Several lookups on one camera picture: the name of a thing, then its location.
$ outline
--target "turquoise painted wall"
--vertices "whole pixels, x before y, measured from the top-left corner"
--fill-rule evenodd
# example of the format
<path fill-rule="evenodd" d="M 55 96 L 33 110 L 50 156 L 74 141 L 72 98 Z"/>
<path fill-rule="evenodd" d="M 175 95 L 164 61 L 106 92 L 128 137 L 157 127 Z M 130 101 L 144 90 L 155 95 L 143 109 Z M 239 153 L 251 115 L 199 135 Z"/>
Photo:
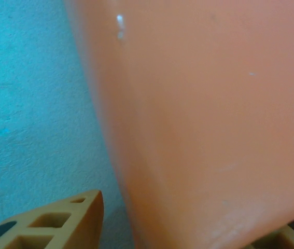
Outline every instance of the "turquoise painted wall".
<path fill-rule="evenodd" d="M 0 0 L 0 221 L 93 188 L 101 248 L 132 247 L 63 3 Z"/>

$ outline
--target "paint stain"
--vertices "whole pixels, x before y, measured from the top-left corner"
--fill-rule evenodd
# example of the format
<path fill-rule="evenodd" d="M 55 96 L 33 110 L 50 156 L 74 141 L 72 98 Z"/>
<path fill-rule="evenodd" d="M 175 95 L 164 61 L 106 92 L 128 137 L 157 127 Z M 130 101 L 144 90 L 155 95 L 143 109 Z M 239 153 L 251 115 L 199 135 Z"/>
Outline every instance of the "paint stain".
<path fill-rule="evenodd" d="M 125 30 L 125 25 L 124 25 L 124 18 L 122 15 L 117 15 L 117 23 L 119 27 L 119 32 L 117 34 L 118 39 L 123 39 L 124 38 L 124 30 Z"/>
<path fill-rule="evenodd" d="M 8 133 L 10 133 L 10 130 L 7 129 L 7 128 L 4 128 L 4 129 L 0 130 L 0 136 L 5 136 Z"/>
<path fill-rule="evenodd" d="M 217 21 L 217 17 L 216 17 L 216 14 L 215 14 L 215 13 L 211 13 L 211 14 L 210 14 L 210 19 L 211 19 L 213 22 L 218 23 L 218 21 Z"/>
<path fill-rule="evenodd" d="M 228 206 L 229 205 L 229 201 L 228 200 L 222 200 L 221 203 L 223 204 L 223 206 Z"/>
<path fill-rule="evenodd" d="M 226 172 L 226 171 L 234 170 L 238 165 L 239 165 L 239 162 L 228 164 L 225 167 L 220 168 L 219 172 Z"/>

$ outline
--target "orange plastic surface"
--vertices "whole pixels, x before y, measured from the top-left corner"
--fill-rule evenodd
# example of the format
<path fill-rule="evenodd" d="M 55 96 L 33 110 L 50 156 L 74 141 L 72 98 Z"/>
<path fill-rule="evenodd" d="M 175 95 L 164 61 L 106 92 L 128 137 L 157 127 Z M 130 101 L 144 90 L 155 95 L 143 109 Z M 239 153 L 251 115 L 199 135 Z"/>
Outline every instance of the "orange plastic surface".
<path fill-rule="evenodd" d="M 294 1 L 66 3 L 136 247 L 294 219 Z"/>

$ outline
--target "white speck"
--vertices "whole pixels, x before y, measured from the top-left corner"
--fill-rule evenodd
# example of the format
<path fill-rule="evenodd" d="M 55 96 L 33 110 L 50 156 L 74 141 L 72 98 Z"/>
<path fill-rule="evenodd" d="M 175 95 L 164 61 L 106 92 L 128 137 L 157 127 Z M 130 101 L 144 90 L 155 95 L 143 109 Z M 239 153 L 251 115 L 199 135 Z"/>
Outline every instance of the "white speck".
<path fill-rule="evenodd" d="M 121 30 L 125 29 L 124 18 L 122 17 L 122 15 L 117 15 L 117 22 Z"/>

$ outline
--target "textured wall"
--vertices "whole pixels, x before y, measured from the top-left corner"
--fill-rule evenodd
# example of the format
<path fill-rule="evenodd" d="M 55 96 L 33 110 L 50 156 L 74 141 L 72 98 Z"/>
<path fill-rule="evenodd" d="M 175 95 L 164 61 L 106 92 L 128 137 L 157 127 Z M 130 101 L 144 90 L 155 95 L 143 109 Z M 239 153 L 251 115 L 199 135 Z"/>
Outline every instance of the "textured wall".
<path fill-rule="evenodd" d="M 99 188 L 102 248 L 129 226 L 60 0 L 0 0 L 0 221 Z"/>

